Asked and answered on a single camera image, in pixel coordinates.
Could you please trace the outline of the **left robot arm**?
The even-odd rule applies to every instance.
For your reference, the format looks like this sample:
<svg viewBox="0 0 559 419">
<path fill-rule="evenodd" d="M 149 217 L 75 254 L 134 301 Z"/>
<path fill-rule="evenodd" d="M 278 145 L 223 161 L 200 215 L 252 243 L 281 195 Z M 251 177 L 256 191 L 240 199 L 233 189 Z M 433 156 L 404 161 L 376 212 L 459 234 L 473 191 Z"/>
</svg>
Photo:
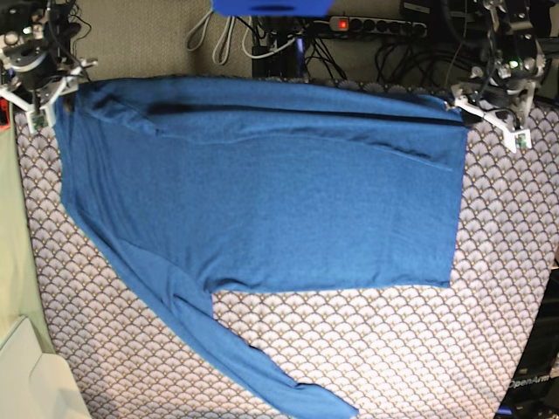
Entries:
<svg viewBox="0 0 559 419">
<path fill-rule="evenodd" d="M 481 41 L 485 68 L 471 101 L 485 101 L 500 112 L 509 109 L 520 124 L 529 116 L 546 59 L 530 20 L 529 1 L 478 1 L 485 19 Z"/>
</svg>

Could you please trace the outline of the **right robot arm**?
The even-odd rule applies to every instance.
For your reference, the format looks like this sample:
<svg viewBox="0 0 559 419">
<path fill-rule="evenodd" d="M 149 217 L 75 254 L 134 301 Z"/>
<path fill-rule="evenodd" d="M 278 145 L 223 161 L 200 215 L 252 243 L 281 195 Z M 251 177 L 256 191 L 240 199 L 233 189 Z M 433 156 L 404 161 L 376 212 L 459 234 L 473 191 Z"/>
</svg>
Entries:
<svg viewBox="0 0 559 419">
<path fill-rule="evenodd" d="M 31 115 L 45 111 L 85 65 L 71 52 L 76 1 L 1 2 L 1 97 Z"/>
</svg>

